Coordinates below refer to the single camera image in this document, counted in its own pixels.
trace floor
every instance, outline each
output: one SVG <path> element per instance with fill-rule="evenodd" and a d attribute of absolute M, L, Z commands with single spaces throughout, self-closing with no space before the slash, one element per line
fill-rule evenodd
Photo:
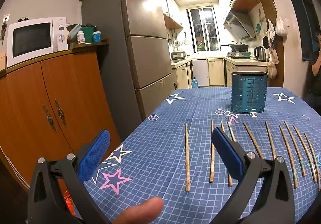
<path fill-rule="evenodd" d="M 0 160 L 0 222 L 22 224 L 27 219 L 27 192 L 10 175 Z"/>

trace finger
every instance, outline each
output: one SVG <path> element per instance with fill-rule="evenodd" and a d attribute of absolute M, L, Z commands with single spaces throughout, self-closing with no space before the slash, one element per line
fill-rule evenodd
<path fill-rule="evenodd" d="M 113 224 L 148 224 L 160 215 L 163 206 L 161 198 L 148 199 L 140 205 L 125 209 Z"/>

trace blue metal utensil holder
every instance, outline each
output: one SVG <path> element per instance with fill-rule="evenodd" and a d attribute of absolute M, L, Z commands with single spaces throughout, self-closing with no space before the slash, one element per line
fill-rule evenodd
<path fill-rule="evenodd" d="M 234 113 L 263 112 L 268 74 L 264 72 L 232 73 L 232 105 Z"/>

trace water bottle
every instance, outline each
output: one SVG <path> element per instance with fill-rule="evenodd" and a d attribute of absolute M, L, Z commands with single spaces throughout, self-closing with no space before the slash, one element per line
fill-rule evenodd
<path fill-rule="evenodd" d="M 196 77 L 193 77 L 192 88 L 198 88 L 198 81 L 196 80 Z"/>

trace table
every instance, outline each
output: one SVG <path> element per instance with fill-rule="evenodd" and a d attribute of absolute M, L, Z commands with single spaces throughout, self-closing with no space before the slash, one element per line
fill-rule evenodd
<path fill-rule="evenodd" d="M 279 124 L 282 125 L 293 154 L 299 184 L 297 189 L 293 189 L 297 222 L 316 198 L 318 189 L 312 179 L 307 154 L 292 124 L 296 125 L 302 135 L 304 132 L 308 134 L 320 167 L 321 117 L 285 88 L 268 88 L 263 113 L 239 115 L 230 109 L 231 88 L 175 91 L 96 169 L 92 179 L 84 183 L 86 189 L 111 221 L 127 207 L 140 204 L 151 196 L 158 196 L 163 198 L 164 208 L 153 223 L 208 224 L 237 185 L 237 181 L 233 180 L 233 187 L 228 187 L 227 170 L 217 151 L 214 182 L 209 183 L 211 119 L 214 127 L 220 126 L 222 120 L 227 135 L 231 137 L 227 128 L 229 121 L 243 149 L 255 151 L 243 126 L 245 122 L 264 158 L 272 159 L 264 124 L 264 121 L 268 121 L 276 154 L 285 159 L 292 185 L 292 168 Z M 283 120 L 290 125 L 296 138 L 306 170 L 305 177 L 302 177 L 299 159 Z M 189 132 L 189 193 L 185 192 L 185 123 Z M 243 217 L 251 212 L 262 182 L 258 181 Z"/>

